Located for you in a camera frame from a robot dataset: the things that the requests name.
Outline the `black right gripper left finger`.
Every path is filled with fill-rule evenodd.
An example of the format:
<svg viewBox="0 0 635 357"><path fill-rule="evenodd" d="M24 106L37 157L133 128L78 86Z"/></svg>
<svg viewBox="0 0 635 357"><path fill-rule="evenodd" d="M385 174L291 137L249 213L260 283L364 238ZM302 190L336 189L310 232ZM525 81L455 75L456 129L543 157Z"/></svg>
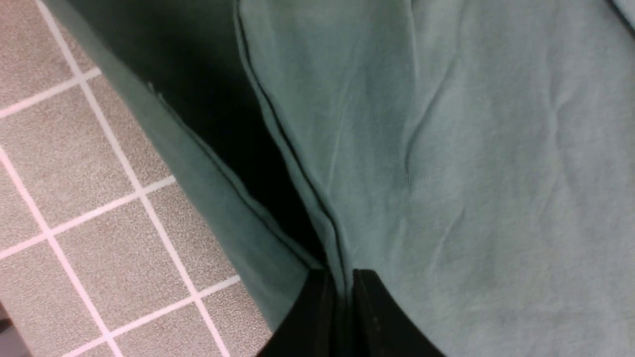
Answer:
<svg viewBox="0 0 635 357"><path fill-rule="evenodd" d="M348 302L327 270L310 270L298 298L259 357L344 357Z"/></svg>

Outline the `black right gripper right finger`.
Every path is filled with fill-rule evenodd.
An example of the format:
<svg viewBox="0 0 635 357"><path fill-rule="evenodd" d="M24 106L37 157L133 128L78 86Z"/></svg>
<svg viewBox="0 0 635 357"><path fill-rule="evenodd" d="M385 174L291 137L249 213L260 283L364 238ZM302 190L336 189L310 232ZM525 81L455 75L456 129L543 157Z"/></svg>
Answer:
<svg viewBox="0 0 635 357"><path fill-rule="evenodd" d="M399 307L378 274L352 271L348 307L353 357L443 357Z"/></svg>

